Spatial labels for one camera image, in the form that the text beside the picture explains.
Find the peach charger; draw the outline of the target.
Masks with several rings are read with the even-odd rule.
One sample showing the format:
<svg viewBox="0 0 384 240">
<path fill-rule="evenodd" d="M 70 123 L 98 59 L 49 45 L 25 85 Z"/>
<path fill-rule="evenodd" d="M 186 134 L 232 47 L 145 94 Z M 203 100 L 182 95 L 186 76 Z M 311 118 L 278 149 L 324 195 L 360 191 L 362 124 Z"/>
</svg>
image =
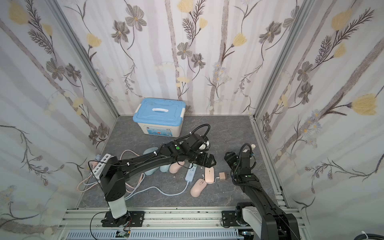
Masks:
<svg viewBox="0 0 384 240">
<path fill-rule="evenodd" d="M 227 177 L 227 173 L 225 173 L 225 172 L 220 172 L 219 173 L 219 180 L 220 181 L 224 181 L 224 180 L 226 180 L 228 177 Z"/>
</svg>

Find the light blue power strip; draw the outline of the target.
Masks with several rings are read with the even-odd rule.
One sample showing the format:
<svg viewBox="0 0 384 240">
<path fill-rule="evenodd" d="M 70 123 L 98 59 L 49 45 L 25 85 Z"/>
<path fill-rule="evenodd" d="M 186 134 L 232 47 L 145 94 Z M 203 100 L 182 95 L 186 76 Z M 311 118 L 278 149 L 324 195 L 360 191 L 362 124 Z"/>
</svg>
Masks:
<svg viewBox="0 0 384 240">
<path fill-rule="evenodd" d="M 197 169 L 197 166 L 196 164 L 190 164 L 190 167 L 187 171 L 187 174 L 185 176 L 185 181 L 186 182 L 192 182 L 193 181 L 193 178 L 195 176 L 195 172 L 196 172 L 196 169 Z"/>
</svg>

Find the peach mouse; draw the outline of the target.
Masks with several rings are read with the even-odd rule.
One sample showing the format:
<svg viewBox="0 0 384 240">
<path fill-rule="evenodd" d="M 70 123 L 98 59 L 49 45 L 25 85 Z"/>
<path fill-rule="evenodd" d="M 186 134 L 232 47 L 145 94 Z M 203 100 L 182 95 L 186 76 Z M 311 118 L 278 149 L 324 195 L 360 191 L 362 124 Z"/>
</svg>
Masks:
<svg viewBox="0 0 384 240">
<path fill-rule="evenodd" d="M 213 184 L 215 182 L 215 170 L 213 167 L 205 168 L 204 180 L 207 184 Z"/>
</svg>

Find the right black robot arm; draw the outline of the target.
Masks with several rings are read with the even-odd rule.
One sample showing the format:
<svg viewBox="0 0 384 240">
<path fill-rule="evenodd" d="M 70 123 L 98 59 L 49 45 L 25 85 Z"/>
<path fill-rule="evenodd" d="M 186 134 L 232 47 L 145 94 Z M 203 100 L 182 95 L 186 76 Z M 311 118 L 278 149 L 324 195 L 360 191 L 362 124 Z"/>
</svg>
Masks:
<svg viewBox="0 0 384 240">
<path fill-rule="evenodd" d="M 232 181 L 251 200 L 237 205 L 237 222 L 249 225 L 255 240 L 299 240 L 300 232 L 296 217 L 284 212 L 268 196 L 260 180 L 252 173 L 252 153 L 240 151 L 225 154 L 225 161 L 232 171 Z"/>
</svg>

